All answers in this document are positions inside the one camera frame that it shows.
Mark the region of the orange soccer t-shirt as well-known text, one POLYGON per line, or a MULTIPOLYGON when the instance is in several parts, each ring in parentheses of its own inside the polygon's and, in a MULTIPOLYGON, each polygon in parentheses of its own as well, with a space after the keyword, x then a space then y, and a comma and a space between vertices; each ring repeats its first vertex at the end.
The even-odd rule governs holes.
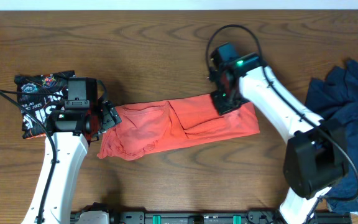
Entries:
POLYGON ((147 154, 258 134, 252 103, 219 115, 209 95, 122 105, 122 121, 103 135, 100 159, 127 161, 147 154))

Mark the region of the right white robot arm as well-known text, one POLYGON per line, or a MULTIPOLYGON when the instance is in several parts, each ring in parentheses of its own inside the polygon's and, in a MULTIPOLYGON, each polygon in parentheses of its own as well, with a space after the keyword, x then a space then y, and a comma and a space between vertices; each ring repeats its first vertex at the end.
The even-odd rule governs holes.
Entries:
POLYGON ((269 223, 311 223, 318 203, 354 164, 345 130, 297 100, 276 78, 262 56, 215 50, 206 56, 209 79, 217 86, 213 102, 219 114, 249 101, 270 121, 286 144, 283 174, 290 186, 269 223))

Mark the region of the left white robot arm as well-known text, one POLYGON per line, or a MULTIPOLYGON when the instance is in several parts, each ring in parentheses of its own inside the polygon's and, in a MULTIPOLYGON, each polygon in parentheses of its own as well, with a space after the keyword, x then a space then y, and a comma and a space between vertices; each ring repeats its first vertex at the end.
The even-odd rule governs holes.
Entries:
POLYGON ((70 223, 78 173, 93 138, 121 122, 111 101, 67 102, 47 118, 42 170, 23 223, 70 223))

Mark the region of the folded black printed shirt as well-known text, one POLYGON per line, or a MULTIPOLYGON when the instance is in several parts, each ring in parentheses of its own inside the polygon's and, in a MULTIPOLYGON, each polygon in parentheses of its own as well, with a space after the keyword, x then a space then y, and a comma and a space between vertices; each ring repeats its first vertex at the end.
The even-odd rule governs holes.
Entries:
POLYGON ((73 78, 73 70, 46 75, 17 75, 14 83, 17 102, 39 121, 44 123, 53 110, 62 110, 68 96, 68 79, 73 78))

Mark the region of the navy blue garment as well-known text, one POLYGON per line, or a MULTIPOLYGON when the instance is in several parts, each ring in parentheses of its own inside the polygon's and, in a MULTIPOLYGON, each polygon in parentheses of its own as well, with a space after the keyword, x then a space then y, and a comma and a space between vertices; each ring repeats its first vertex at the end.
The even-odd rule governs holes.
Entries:
MULTIPOLYGON (((334 67, 325 80, 312 79, 305 105, 325 120, 337 119, 344 125, 347 153, 358 170, 358 62, 348 60, 345 68, 334 67)), ((356 190, 357 181, 350 172, 328 192, 330 209, 336 213, 358 212, 358 197, 341 200, 353 196, 356 190)))

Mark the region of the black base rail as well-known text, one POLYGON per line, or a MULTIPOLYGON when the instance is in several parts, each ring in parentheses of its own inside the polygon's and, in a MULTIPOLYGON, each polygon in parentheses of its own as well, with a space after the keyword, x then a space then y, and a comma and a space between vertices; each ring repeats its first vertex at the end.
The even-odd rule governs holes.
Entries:
POLYGON ((285 224, 277 210, 249 210, 226 213, 185 213, 113 210, 94 203, 70 215, 70 224, 285 224))

